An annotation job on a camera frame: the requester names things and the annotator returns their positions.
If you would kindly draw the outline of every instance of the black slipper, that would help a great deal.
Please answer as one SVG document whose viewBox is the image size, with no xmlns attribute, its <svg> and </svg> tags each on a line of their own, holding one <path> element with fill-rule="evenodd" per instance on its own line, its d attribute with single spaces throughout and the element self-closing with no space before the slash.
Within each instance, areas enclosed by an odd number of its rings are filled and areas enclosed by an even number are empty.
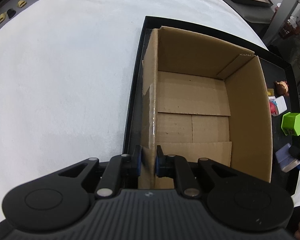
<svg viewBox="0 0 300 240">
<path fill-rule="evenodd" d="M 9 19 L 11 19 L 16 14 L 16 11 L 14 9 L 9 9 L 7 11 L 7 14 L 8 14 Z"/>
</svg>

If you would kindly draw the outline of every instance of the white tablecloth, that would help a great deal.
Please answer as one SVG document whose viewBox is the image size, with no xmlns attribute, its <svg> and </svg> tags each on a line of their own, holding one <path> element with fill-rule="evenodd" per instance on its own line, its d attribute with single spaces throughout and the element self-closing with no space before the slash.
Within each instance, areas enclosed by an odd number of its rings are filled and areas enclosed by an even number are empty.
<svg viewBox="0 0 300 240">
<path fill-rule="evenodd" d="M 0 29 L 0 221 L 12 187 L 122 152 L 146 15 L 264 47 L 222 0 L 39 0 Z"/>
</svg>

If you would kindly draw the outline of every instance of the green cup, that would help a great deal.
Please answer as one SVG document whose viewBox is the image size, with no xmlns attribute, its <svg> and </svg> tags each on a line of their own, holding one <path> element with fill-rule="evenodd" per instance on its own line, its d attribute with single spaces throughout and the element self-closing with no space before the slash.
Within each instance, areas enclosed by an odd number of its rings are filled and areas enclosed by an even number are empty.
<svg viewBox="0 0 300 240">
<path fill-rule="evenodd" d="M 281 129 L 285 135 L 300 135 L 300 113 L 288 112 L 282 116 Z"/>
</svg>

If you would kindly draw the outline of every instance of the red object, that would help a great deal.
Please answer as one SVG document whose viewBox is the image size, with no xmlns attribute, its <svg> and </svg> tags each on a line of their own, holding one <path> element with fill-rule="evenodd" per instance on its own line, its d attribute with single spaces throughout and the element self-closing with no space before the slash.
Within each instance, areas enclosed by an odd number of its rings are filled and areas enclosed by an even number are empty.
<svg viewBox="0 0 300 240">
<path fill-rule="evenodd" d="M 275 105 L 272 102 L 269 102 L 269 106 L 270 106 L 270 113 L 273 114 L 275 113 Z"/>
</svg>

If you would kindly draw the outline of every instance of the cardboard box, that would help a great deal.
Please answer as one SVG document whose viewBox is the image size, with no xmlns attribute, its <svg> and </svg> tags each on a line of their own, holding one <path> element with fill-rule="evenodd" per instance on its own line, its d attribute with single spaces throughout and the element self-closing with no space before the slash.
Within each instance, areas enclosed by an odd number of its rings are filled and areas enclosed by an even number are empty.
<svg viewBox="0 0 300 240">
<path fill-rule="evenodd" d="M 270 181 L 269 99 L 253 51 L 200 33 L 153 29 L 142 93 L 140 188 L 173 187 L 172 179 L 155 177 L 157 145 L 165 155 L 207 157 Z"/>
</svg>

